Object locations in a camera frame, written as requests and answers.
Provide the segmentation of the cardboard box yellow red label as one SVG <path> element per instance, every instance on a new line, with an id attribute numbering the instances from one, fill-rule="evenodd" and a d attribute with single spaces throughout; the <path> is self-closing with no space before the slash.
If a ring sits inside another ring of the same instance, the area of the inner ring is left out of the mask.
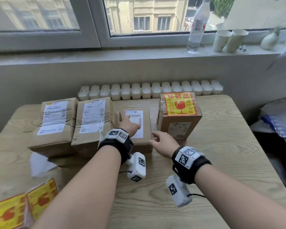
<path id="1" fill-rule="evenodd" d="M 158 131 L 186 140 L 202 118 L 194 92 L 164 93 L 159 97 Z"/>

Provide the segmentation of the person's right forearm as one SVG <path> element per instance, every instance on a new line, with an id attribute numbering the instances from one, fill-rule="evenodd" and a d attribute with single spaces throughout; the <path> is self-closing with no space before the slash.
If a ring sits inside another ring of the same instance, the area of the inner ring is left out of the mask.
<path id="1" fill-rule="evenodd" d="M 231 229 L 286 229 L 286 208 L 233 177 L 203 165 L 195 184 Z"/>

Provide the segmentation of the white paper cup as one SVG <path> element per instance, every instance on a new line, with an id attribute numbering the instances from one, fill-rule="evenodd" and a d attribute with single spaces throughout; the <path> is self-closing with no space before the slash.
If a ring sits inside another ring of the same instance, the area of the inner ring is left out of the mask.
<path id="1" fill-rule="evenodd" d="M 242 41 L 245 36 L 247 36 L 248 34 L 249 32 L 247 30 L 232 30 L 232 35 L 226 45 L 226 52 L 235 53 L 238 50 L 239 46 L 242 44 Z"/>
<path id="2" fill-rule="evenodd" d="M 231 37 L 232 32 L 229 30 L 218 30 L 215 35 L 214 43 L 213 43 L 213 51 L 221 52 Z"/>

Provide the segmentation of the large cardboard box two labels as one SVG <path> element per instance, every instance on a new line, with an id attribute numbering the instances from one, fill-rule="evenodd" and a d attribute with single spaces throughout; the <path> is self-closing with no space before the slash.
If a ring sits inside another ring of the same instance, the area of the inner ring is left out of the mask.
<path id="1" fill-rule="evenodd" d="M 39 126 L 33 131 L 28 148 L 46 158 L 74 154 L 71 142 L 78 102 L 77 98 L 43 102 Z"/>

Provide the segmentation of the person's left forearm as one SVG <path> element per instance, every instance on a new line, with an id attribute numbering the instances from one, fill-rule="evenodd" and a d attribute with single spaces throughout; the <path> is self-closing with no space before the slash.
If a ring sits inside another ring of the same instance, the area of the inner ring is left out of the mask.
<path id="1" fill-rule="evenodd" d="M 107 229 L 121 155 L 102 147 L 54 198 L 31 229 Z"/>

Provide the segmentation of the grey window frame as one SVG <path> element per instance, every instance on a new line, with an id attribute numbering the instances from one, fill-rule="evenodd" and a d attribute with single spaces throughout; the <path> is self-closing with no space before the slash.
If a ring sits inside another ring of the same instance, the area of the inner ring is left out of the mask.
<path id="1" fill-rule="evenodd" d="M 204 0 L 0 0 L 0 53 L 187 45 Z M 210 0 L 201 45 L 218 30 L 256 43 L 280 27 L 286 0 Z"/>

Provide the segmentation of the yellow red sticker sheets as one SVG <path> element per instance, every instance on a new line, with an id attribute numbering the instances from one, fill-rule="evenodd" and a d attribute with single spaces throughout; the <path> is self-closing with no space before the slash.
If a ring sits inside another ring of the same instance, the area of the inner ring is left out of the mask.
<path id="1" fill-rule="evenodd" d="M 53 177 L 27 192 L 0 201 L 0 229 L 30 229 L 60 192 Z"/>

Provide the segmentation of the white vase with plant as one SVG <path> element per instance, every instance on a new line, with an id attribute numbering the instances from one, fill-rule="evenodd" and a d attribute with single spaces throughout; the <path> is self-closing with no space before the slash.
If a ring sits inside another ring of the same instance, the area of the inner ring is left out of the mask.
<path id="1" fill-rule="evenodd" d="M 273 50 L 279 42 L 281 30 L 282 27 L 280 26 L 271 29 L 270 34 L 261 41 L 260 47 L 263 50 Z"/>

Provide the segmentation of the white paper sheet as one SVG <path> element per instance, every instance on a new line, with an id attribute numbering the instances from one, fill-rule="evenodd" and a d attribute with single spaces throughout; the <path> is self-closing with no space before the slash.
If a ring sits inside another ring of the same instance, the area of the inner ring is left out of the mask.
<path id="1" fill-rule="evenodd" d="M 55 167 L 56 164 L 49 162 L 48 158 L 36 152 L 33 152 L 30 157 L 31 177 L 37 177 L 46 173 Z"/>

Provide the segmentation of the small cardboard box white label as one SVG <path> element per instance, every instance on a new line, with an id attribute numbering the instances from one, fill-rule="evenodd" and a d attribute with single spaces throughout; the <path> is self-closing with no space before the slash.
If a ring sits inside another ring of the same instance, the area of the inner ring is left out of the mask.
<path id="1" fill-rule="evenodd" d="M 132 153 L 151 153 L 153 147 L 149 143 L 152 139 L 149 108 L 124 108 L 123 112 L 125 115 L 130 116 L 130 122 L 140 125 L 140 129 L 131 137 L 134 144 Z"/>

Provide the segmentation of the blue and white bag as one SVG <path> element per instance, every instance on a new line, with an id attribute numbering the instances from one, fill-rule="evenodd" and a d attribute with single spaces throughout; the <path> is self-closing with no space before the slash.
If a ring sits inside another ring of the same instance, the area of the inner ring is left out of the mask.
<path id="1" fill-rule="evenodd" d="M 276 133 L 286 142 L 286 97 L 260 109 L 259 119 L 250 126 L 253 132 Z"/>

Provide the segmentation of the dented taped cardboard box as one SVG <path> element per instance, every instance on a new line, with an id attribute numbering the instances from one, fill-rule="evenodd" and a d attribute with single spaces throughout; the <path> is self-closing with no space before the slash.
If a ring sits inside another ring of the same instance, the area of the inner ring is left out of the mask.
<path id="1" fill-rule="evenodd" d="M 71 146 L 84 158 L 92 158 L 99 141 L 115 127 L 115 116 L 110 97 L 80 101 Z"/>

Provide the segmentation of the person's right hand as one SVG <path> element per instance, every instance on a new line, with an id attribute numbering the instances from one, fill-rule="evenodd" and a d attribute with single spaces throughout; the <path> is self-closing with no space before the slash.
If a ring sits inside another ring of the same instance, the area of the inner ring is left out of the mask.
<path id="1" fill-rule="evenodd" d="M 150 144 L 160 155 L 172 159 L 174 152 L 180 147 L 177 141 L 168 133 L 161 131 L 152 132 L 153 139 L 158 138 L 158 144 Z"/>

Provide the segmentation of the white radiator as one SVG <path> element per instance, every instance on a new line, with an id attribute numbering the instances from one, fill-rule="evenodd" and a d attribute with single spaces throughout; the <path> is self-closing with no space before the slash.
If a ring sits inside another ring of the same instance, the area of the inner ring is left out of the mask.
<path id="1" fill-rule="evenodd" d="M 196 96 L 221 95 L 223 86 L 217 80 L 202 81 L 173 81 L 173 82 L 153 82 L 133 83 L 133 84 L 104 84 L 102 86 L 92 85 L 82 86 L 77 93 L 80 101 L 93 100 L 110 97 L 113 101 L 118 100 L 139 100 L 157 99 L 164 93 L 194 92 Z"/>

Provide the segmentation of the person's left hand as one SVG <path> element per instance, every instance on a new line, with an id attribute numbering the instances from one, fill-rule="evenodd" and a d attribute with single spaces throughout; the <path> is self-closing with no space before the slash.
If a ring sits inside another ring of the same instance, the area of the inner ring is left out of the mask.
<path id="1" fill-rule="evenodd" d="M 130 121 L 130 116 L 126 115 L 124 112 L 116 111 L 116 125 L 118 128 L 125 130 L 129 137 L 133 137 L 137 131 L 132 131 L 132 123 Z"/>

